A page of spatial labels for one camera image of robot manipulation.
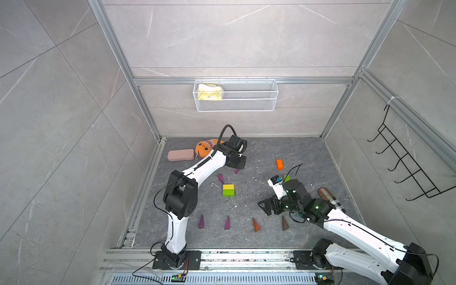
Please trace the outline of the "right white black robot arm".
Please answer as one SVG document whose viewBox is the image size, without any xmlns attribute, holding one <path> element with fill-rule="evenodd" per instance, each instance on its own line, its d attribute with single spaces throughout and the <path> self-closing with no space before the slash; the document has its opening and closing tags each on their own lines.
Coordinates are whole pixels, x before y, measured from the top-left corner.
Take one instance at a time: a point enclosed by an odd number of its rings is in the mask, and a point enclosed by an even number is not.
<svg viewBox="0 0 456 285">
<path fill-rule="evenodd" d="M 274 176 L 268 180 L 274 195 L 258 202 L 266 215 L 287 212 L 298 216 L 297 223 L 311 223 L 332 232 L 359 248 L 344 248 L 329 239 L 321 239 L 308 254 L 294 253 L 297 267 L 347 269 L 380 285 L 429 285 L 437 271 L 429 254 L 419 245 L 405 245 L 380 235 L 349 217 L 332 193 L 322 188 L 323 197 L 313 198 L 297 179 L 288 181 Z"/>
</svg>

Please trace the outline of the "green rectangular block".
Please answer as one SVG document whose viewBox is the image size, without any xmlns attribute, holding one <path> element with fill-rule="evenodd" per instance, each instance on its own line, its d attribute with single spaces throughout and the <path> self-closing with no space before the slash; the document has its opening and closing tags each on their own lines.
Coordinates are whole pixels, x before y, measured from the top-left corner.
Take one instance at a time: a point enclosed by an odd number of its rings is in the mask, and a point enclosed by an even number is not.
<svg viewBox="0 0 456 285">
<path fill-rule="evenodd" d="M 234 189 L 224 189 L 223 190 L 223 196 L 224 197 L 234 197 L 235 196 L 235 190 Z"/>
</svg>

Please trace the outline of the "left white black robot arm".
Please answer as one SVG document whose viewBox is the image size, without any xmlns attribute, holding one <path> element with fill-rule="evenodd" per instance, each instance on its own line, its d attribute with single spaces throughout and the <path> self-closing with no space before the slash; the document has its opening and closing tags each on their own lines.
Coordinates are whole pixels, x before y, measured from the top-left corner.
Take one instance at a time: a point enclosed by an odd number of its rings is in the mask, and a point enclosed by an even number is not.
<svg viewBox="0 0 456 285">
<path fill-rule="evenodd" d="M 188 217 L 198 204 L 198 187 L 215 171 L 227 166 L 242 170 L 247 158 L 243 153 L 248 142 L 237 135 L 214 145 L 208 155 L 197 164 L 180 172 L 173 171 L 163 194 L 167 214 L 167 238 L 160 248 L 160 256 L 170 265 L 179 268 L 186 260 L 186 228 Z"/>
</svg>

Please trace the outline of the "yellow rectangular block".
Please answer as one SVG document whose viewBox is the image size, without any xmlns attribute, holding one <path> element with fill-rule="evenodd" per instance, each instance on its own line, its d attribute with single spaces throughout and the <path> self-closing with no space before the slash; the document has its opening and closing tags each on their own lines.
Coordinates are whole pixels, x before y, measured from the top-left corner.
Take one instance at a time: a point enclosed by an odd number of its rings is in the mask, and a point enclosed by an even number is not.
<svg viewBox="0 0 456 285">
<path fill-rule="evenodd" d="M 224 184 L 223 185 L 223 190 L 224 191 L 231 191 L 231 190 L 234 190 L 235 189 L 235 186 L 233 184 Z"/>
</svg>

